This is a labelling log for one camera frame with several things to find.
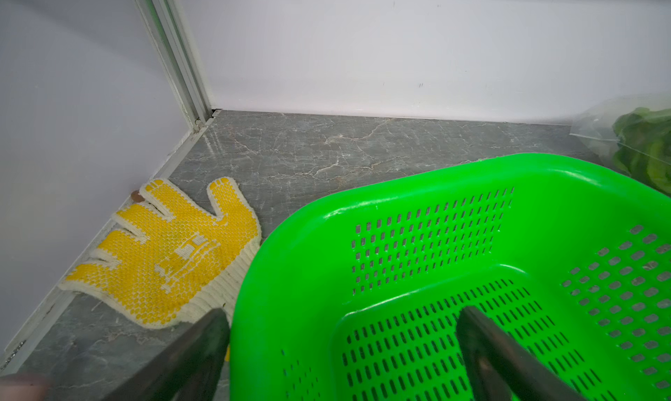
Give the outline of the green plastic perforated basket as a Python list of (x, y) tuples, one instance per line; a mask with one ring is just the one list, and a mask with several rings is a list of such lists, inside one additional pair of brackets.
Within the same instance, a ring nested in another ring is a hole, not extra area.
[(316, 200), (242, 284), (230, 397), (470, 400), (467, 306), (587, 399), (669, 399), (669, 198), (520, 154)]

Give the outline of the back zip-top bag with label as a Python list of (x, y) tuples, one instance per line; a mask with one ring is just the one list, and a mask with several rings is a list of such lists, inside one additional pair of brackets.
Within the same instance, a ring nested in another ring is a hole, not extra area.
[(602, 102), (585, 111), (573, 122), (571, 135), (580, 139), (606, 167), (627, 175), (613, 164), (613, 155), (618, 150), (619, 142), (613, 132), (613, 124), (620, 116), (637, 108), (670, 109), (670, 93), (632, 95)]

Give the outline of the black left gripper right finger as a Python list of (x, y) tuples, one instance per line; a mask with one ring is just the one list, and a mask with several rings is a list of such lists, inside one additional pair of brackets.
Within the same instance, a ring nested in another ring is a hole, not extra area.
[(461, 310), (456, 337), (475, 400), (582, 400), (475, 307)]

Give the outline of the cabbage in back bag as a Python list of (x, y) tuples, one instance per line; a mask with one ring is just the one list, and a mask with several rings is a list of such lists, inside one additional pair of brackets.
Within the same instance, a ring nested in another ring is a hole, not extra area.
[(670, 109), (637, 108), (613, 124), (613, 164), (643, 184), (670, 195)]

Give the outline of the yellow dotted work glove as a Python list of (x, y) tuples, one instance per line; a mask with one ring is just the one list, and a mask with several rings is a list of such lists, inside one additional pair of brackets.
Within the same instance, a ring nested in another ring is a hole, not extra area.
[(59, 284), (94, 296), (147, 329), (194, 323), (215, 308), (232, 317), (260, 249), (261, 227), (230, 177), (207, 187), (208, 212), (165, 178), (113, 216), (117, 227)]

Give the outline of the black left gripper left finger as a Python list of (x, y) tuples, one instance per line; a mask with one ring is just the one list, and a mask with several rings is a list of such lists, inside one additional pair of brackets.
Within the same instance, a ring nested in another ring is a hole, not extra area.
[(212, 400), (230, 342), (225, 311), (215, 308), (107, 400)]

